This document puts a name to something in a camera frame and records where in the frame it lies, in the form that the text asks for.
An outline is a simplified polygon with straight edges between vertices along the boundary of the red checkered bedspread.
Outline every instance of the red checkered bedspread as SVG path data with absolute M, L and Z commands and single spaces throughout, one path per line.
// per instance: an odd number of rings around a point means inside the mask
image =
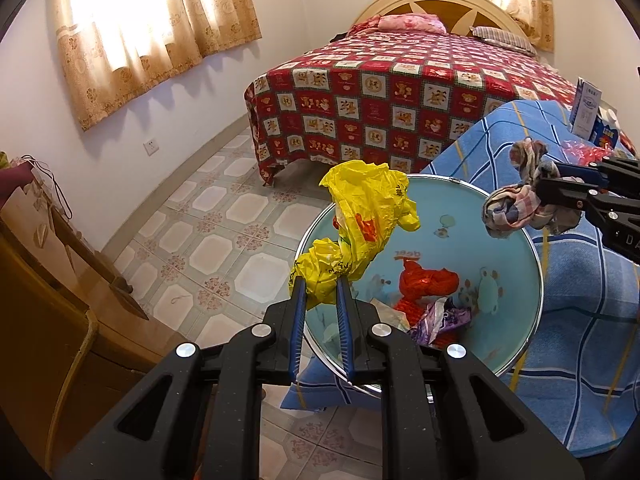
M 260 174 L 272 184 L 299 158 L 417 173 L 502 104 L 571 104 L 574 93 L 537 61 L 472 38 L 379 32 L 269 70 L 244 98 Z

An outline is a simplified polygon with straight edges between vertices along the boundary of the wooden cabinet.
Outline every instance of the wooden cabinet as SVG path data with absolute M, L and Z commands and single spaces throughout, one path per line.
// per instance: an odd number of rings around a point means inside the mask
M 56 237 L 21 189 L 14 192 L 0 211 L 0 406 L 49 472 L 185 341 L 137 316 L 103 273 Z

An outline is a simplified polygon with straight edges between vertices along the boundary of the electrical socket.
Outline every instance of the electrical socket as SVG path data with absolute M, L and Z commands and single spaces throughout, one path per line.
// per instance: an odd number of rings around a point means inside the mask
M 145 147 L 146 154 L 148 156 L 153 155 L 157 150 L 160 149 L 160 147 L 158 146 L 158 142 L 156 142 L 155 139 L 150 139 L 147 142 L 145 142 L 143 145 Z

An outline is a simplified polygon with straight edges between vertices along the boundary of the headboard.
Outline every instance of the headboard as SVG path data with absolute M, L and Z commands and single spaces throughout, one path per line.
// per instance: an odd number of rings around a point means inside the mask
M 524 32 L 518 23 L 489 0 L 376 0 L 361 13 L 355 23 L 381 14 L 428 12 L 437 14 L 451 34 L 467 36 L 469 27 L 497 27 L 519 36 Z

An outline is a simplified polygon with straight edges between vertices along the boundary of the silver screw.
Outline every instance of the silver screw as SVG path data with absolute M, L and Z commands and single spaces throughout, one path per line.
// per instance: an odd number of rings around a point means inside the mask
M 453 345 L 447 347 L 447 354 L 454 359 L 462 359 L 466 355 L 466 348 L 457 343 L 453 343 Z
M 371 327 L 371 331 L 380 337 L 386 337 L 391 334 L 391 327 L 384 323 L 377 323 Z
M 251 329 L 251 333 L 256 337 L 267 337 L 271 333 L 271 327 L 260 323 L 260 325 L 256 325 Z
M 175 349 L 175 353 L 177 353 L 179 357 L 191 357 L 196 353 L 196 345 L 193 343 L 182 343 Z

